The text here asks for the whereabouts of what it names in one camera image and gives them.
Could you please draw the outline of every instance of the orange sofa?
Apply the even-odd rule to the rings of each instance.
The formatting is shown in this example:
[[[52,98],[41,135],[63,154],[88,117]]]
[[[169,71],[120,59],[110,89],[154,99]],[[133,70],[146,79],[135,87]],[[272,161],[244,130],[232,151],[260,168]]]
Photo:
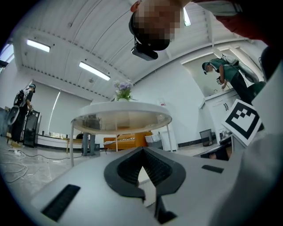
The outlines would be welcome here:
[[[147,147],[145,136],[152,135],[152,132],[140,132],[135,134],[124,134],[118,137],[118,150],[125,150],[132,147]],[[115,141],[115,137],[105,137],[103,143],[106,141]],[[114,149],[116,150],[116,142],[111,144],[104,144],[105,149]]]

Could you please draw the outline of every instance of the cable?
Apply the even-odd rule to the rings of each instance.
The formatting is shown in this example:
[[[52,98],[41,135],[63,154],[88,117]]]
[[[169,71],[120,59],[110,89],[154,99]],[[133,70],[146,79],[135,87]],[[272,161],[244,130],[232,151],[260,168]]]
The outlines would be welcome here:
[[[5,180],[7,183],[15,182],[16,180],[18,180],[18,179],[22,178],[24,175],[26,175],[26,173],[27,173],[27,171],[28,171],[28,167],[25,166],[23,163],[21,163],[21,160],[24,159],[25,157],[26,157],[26,156],[24,155],[23,158],[19,158],[20,164],[19,164],[19,163],[15,163],[15,162],[0,162],[0,164],[11,164],[11,165],[22,166],[22,168],[21,168],[20,170],[17,170],[17,171],[6,171],[6,172],[4,172],[4,173],[3,173],[3,178],[5,178],[5,174],[7,174],[7,173],[19,173],[19,172],[21,172],[23,169],[26,169],[26,170],[24,171],[24,173],[23,173],[21,176],[18,176],[18,177],[15,178],[14,180],[11,180],[11,181]]]
[[[227,84],[226,84],[226,86],[228,86]],[[228,88],[230,89],[230,87],[228,86]],[[230,89],[230,91],[231,91],[231,89]]]
[[[36,154],[36,155],[34,155],[34,156],[31,156],[31,155],[28,155],[28,154],[24,153],[23,151],[20,151],[20,152],[22,152],[23,154],[25,154],[26,156],[31,157],[31,158],[36,157],[36,156],[42,156],[42,157],[44,157],[44,158],[46,158],[46,159],[52,159],[52,160],[70,159],[70,157],[66,157],[66,158],[48,158],[48,157],[45,157],[45,156],[43,156],[43,155],[41,155],[41,154]]]

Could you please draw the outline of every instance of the table leg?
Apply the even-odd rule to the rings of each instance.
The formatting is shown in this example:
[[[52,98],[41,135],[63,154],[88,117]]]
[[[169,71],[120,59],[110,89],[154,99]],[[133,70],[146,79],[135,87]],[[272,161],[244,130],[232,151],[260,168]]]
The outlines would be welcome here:
[[[167,125],[166,127],[167,127],[167,132],[168,132],[168,138],[169,138],[169,144],[170,144],[170,151],[173,152],[173,150],[172,150],[172,145],[171,145],[171,139],[170,139],[170,133],[169,133],[168,125]]]
[[[73,137],[74,137],[74,123],[72,121],[71,126],[71,137],[70,137],[70,159],[71,159],[71,166],[74,167],[74,156],[73,156]]]
[[[116,135],[116,151],[118,151],[118,137]]]

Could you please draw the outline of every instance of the door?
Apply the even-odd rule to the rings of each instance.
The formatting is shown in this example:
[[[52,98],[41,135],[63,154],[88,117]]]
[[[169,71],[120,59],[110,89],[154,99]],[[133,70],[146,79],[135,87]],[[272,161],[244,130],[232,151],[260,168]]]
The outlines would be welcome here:
[[[227,113],[228,113],[228,107],[224,101],[221,101],[219,102],[219,104],[212,107],[211,116],[216,131],[224,128],[221,122]]]
[[[234,96],[232,96],[232,97],[229,97],[229,98],[227,98],[226,100],[224,100],[225,105],[226,105],[228,111],[232,108],[234,102],[235,102],[237,99],[240,99],[240,97],[239,97],[238,94],[236,94],[236,95],[234,95]]]

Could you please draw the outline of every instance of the cap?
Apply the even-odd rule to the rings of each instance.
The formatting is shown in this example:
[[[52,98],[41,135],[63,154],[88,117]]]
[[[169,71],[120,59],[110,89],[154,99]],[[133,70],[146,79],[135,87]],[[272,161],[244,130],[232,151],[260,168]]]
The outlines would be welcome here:
[[[209,65],[209,62],[205,62],[205,63],[202,64],[202,68],[203,68],[204,74],[207,74],[207,71],[206,71],[206,69],[205,69],[205,67],[206,67],[207,65]]]
[[[29,87],[32,87],[34,89],[34,92],[35,93],[35,88],[36,88],[36,85],[35,84],[30,84]]]
[[[149,49],[154,51],[161,51],[169,46],[170,39],[150,39],[149,34],[140,34],[138,28],[134,23],[134,15],[132,14],[129,22],[130,32],[135,36],[135,38],[143,45],[146,45]]]

